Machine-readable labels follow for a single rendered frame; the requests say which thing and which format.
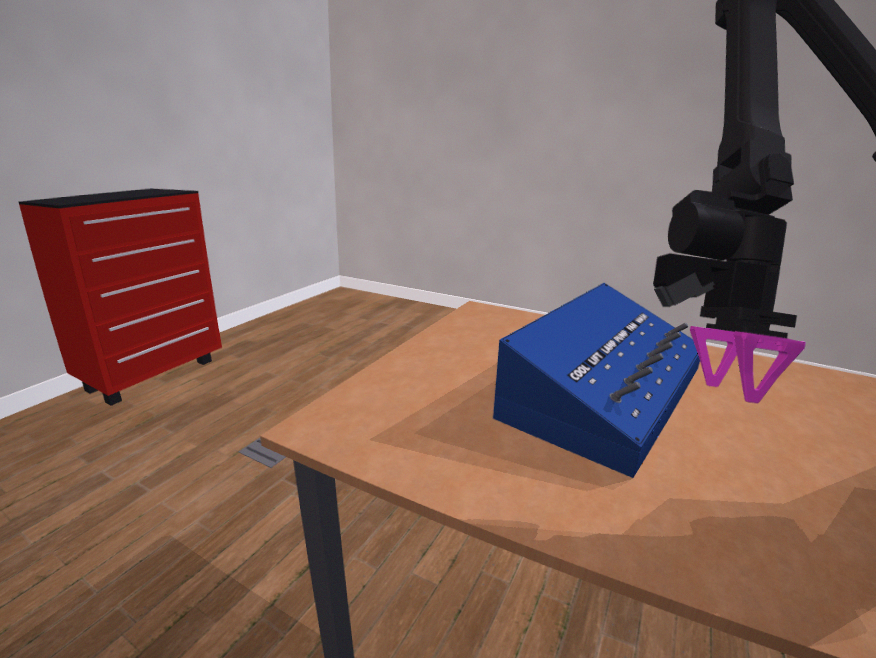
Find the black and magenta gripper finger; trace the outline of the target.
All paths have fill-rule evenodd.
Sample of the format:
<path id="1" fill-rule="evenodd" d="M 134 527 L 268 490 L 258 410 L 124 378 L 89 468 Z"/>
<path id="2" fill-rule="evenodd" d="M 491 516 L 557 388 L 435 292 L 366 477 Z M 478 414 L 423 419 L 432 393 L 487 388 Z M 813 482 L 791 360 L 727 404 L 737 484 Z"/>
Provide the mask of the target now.
<path id="1" fill-rule="evenodd" d="M 733 363 L 735 357 L 737 356 L 734 332 L 690 326 L 690 333 L 701 362 L 706 385 L 718 387 L 725 377 L 727 371 L 729 370 L 731 364 Z M 712 373 L 712 368 L 706 346 L 707 339 L 724 341 L 728 343 L 721 363 L 715 374 Z"/>
<path id="2" fill-rule="evenodd" d="M 804 350 L 806 342 L 792 339 L 734 332 L 738 364 L 746 402 L 759 403 L 777 378 Z M 753 350 L 755 348 L 778 351 L 779 354 L 757 388 L 753 379 Z"/>

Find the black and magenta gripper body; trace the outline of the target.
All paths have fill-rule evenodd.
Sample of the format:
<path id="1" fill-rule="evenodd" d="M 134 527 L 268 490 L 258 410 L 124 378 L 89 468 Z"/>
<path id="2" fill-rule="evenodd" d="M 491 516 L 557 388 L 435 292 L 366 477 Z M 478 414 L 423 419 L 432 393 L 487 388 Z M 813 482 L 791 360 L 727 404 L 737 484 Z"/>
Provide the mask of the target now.
<path id="1" fill-rule="evenodd" d="M 758 264 L 767 266 L 760 310 L 744 307 L 701 306 L 700 317 L 717 317 L 716 324 L 707 323 L 706 328 L 787 339 L 788 333 L 769 330 L 770 324 L 793 328 L 796 325 L 797 315 L 773 312 L 780 266 L 763 262 Z"/>

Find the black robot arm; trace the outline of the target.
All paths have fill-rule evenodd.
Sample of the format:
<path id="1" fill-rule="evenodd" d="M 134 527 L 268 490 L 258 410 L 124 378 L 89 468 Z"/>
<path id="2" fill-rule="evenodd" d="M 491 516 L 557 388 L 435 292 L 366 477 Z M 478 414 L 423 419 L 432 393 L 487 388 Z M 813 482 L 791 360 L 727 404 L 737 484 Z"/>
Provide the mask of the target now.
<path id="1" fill-rule="evenodd" d="M 672 208 L 670 248 L 699 257 L 657 257 L 663 307 L 707 292 L 704 306 L 760 310 L 767 266 L 758 263 L 781 266 L 787 222 L 769 214 L 793 200 L 794 180 L 779 122 L 776 13 L 876 136 L 876 49 L 834 0 L 717 0 L 715 24 L 726 30 L 722 141 L 713 192 L 693 190 Z"/>

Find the blue switch panel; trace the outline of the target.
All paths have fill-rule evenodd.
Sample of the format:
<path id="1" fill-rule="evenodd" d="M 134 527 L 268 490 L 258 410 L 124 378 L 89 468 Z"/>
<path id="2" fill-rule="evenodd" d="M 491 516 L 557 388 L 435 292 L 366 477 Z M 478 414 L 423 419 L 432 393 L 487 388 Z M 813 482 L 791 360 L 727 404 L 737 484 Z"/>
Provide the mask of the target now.
<path id="1" fill-rule="evenodd" d="M 493 419 L 634 478 L 698 370 L 687 327 L 603 283 L 499 340 Z"/>

